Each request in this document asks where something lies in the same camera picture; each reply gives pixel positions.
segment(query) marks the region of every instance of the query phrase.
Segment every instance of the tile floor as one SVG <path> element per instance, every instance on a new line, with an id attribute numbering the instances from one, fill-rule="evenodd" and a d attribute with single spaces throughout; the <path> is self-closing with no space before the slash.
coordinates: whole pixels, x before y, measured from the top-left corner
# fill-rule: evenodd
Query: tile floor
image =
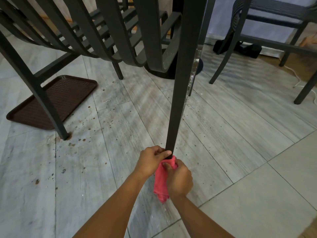
<path id="1" fill-rule="evenodd" d="M 35 72 L 62 52 L 10 37 Z M 292 101 L 296 79 L 260 59 L 223 56 L 204 46 L 204 69 L 184 110 L 175 155 L 192 170 L 188 197 L 236 237 L 297 237 L 317 216 L 317 107 L 311 93 Z M 122 184 L 147 146 L 165 146 L 173 80 L 120 63 L 78 57 L 58 75 L 99 86 L 54 131 L 12 123 L 6 114 L 30 91 L 0 57 L 0 230 L 3 237 L 71 237 Z M 142 188 L 125 238 L 188 237 L 170 200 Z"/>

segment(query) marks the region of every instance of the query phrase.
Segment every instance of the wooden floor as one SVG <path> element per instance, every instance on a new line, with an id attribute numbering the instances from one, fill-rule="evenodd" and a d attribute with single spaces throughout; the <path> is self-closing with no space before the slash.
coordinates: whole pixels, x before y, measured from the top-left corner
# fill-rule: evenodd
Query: wooden floor
<path id="1" fill-rule="evenodd" d="M 63 54 L 10 41 L 33 72 Z M 300 92 L 292 88 L 296 79 L 262 60 L 234 54 L 217 81 L 208 84 L 222 58 L 204 46 L 204 69 L 184 110 L 174 152 L 192 171 L 188 197 L 197 206 L 260 166 L 271 168 L 268 161 L 317 129 L 313 93 L 293 104 Z M 120 63 L 121 81 L 110 62 L 78 57 L 52 78 L 72 75 L 99 86 L 65 122 L 72 138 L 63 141 L 54 131 L 6 120 L 31 93 L 8 62 L 0 62 L 1 236 L 71 237 L 133 171 L 141 150 L 165 146 L 174 81 Z M 285 183 L 277 183 L 276 190 Z M 170 200 L 162 205 L 155 197 L 153 184 L 151 177 L 142 188 L 126 238 L 153 237 L 180 219 Z M 300 200 L 296 212 L 303 207 L 303 214 L 314 217 L 316 207 L 301 199 L 291 200 Z M 297 235 L 306 227 L 298 217 Z"/>

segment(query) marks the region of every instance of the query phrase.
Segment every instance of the chair backrest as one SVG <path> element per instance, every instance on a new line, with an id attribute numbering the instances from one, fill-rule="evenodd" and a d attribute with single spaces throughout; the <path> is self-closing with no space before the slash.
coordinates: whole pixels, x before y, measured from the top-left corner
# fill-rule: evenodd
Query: chair backrest
<path id="1" fill-rule="evenodd" d="M 74 21 L 72 25 L 53 0 L 35 1 L 59 33 L 51 30 L 28 0 L 11 0 L 18 9 L 8 0 L 0 0 L 0 9 L 8 15 L 0 13 L 0 24 L 28 43 L 139 67 L 147 62 L 160 72 L 167 71 L 178 51 L 181 14 L 173 12 L 167 18 L 167 12 L 159 11 L 158 0 L 133 0 L 135 8 L 128 8 L 127 0 L 122 5 L 117 0 L 96 0 L 97 10 L 92 13 L 82 0 L 63 0 Z M 135 26 L 138 29 L 131 34 Z M 172 27 L 173 38 L 162 55 L 162 39 Z M 134 47 L 141 40 L 144 49 L 136 56 Z M 113 54 L 114 45 L 118 51 Z"/>

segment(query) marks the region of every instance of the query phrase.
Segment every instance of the baseboard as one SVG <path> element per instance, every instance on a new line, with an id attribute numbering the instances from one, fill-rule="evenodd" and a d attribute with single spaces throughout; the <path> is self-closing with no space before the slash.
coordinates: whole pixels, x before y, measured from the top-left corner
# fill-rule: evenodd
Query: baseboard
<path id="1" fill-rule="evenodd" d="M 224 38 L 225 37 L 222 37 L 222 36 L 207 34 L 205 43 L 209 45 L 214 45 L 217 40 L 224 40 Z M 248 46 L 250 45 L 250 43 L 244 42 L 242 45 Z M 282 53 L 283 51 L 270 48 L 270 47 L 262 47 L 262 51 L 260 52 L 261 55 L 275 57 L 275 58 L 279 58 Z"/>

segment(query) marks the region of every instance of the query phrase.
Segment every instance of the brown tray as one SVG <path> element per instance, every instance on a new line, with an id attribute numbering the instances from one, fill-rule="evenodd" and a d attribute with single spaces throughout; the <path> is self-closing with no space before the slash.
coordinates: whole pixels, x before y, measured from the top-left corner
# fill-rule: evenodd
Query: brown tray
<path id="1" fill-rule="evenodd" d="M 95 80 L 61 75 L 46 84 L 43 89 L 61 120 L 65 121 L 97 86 Z M 7 119 L 36 128 L 54 129 L 52 122 L 34 95 L 11 110 L 7 114 Z"/>

